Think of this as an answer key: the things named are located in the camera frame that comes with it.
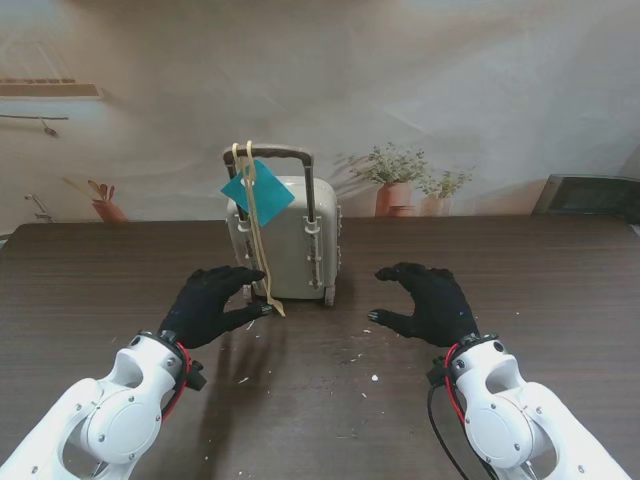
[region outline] teal luggage tag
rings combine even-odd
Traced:
[[[276,215],[293,202],[295,198],[284,184],[271,173],[260,160],[255,160],[256,180],[253,184],[253,195],[256,199],[258,222],[261,227],[269,223]],[[245,211],[249,211],[247,192],[242,184],[242,173],[239,173],[222,188],[231,200]]]

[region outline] wallpaper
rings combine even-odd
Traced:
[[[247,140],[312,151],[348,216],[528,214],[550,174],[640,174],[639,23],[635,0],[0,0],[0,83],[101,92],[0,98],[0,234],[41,221],[29,195],[60,222],[223,218]]]

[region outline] beige suitcase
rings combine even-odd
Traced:
[[[298,159],[304,167],[304,176],[278,177],[294,195],[294,200],[261,228],[272,276],[271,295],[274,298],[324,299],[325,305],[333,305],[340,269],[338,238],[342,226],[333,188],[324,180],[313,178],[313,155],[304,149],[254,144],[251,151],[254,158]],[[238,147],[237,153],[246,156],[246,147]],[[231,148],[225,150],[223,159],[229,177],[235,177],[237,171]],[[238,263],[257,268],[248,215],[233,200],[227,206],[227,224]],[[261,282],[254,284],[253,291],[259,296],[266,295]],[[249,300],[251,287],[244,293]]]

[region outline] dark wood tabletop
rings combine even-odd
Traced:
[[[640,477],[640,239],[627,225],[350,219],[341,244],[334,308],[286,302],[286,318],[193,352],[208,383],[185,393],[132,479],[459,478],[425,410],[442,350],[366,318],[411,311],[399,285],[373,277],[398,261],[451,269],[481,331],[498,332],[523,376]],[[101,378],[138,330],[155,330],[192,271],[233,263],[223,222],[20,227],[0,251],[0,462],[66,388]],[[487,478],[443,392],[434,408],[470,478]]]

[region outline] terracotta pot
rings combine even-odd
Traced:
[[[416,207],[413,205],[396,205],[389,209],[388,217],[415,217]]]
[[[93,208],[96,209],[96,212],[98,212],[98,215],[100,215],[100,218],[105,223],[121,223],[127,221],[127,217],[122,213],[120,207],[111,202],[94,200]]]
[[[424,197],[420,216],[422,217],[446,217],[451,210],[450,198]]]
[[[411,185],[408,183],[385,183],[378,190],[376,199],[376,217],[389,215],[391,207],[409,205],[411,200]]]

